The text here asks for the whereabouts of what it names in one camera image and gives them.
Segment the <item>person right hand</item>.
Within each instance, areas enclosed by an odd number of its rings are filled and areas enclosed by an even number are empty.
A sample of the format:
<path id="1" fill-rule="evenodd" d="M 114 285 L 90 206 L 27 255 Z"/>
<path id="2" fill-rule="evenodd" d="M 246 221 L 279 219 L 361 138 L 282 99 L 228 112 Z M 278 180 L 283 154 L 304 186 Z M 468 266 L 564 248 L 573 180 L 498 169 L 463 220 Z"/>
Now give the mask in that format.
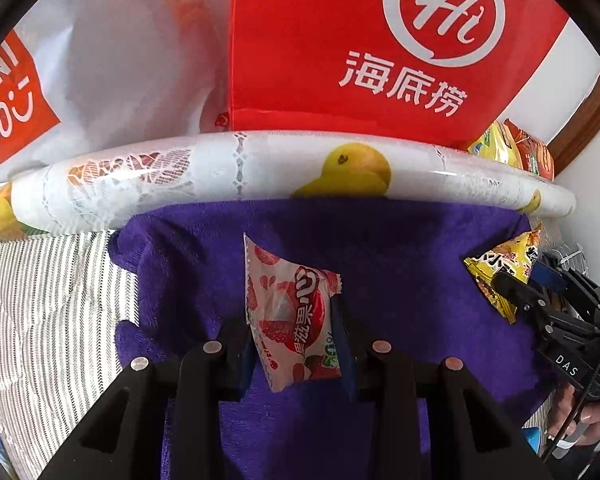
<path id="1" fill-rule="evenodd" d="M 554 395 L 554 403 L 548 414 L 547 433 L 556 437 L 562 424 L 576 404 L 576 390 L 573 385 L 565 384 Z M 588 446 L 600 442 L 600 403 L 585 404 L 580 414 L 580 422 L 588 424 L 577 446 Z"/>

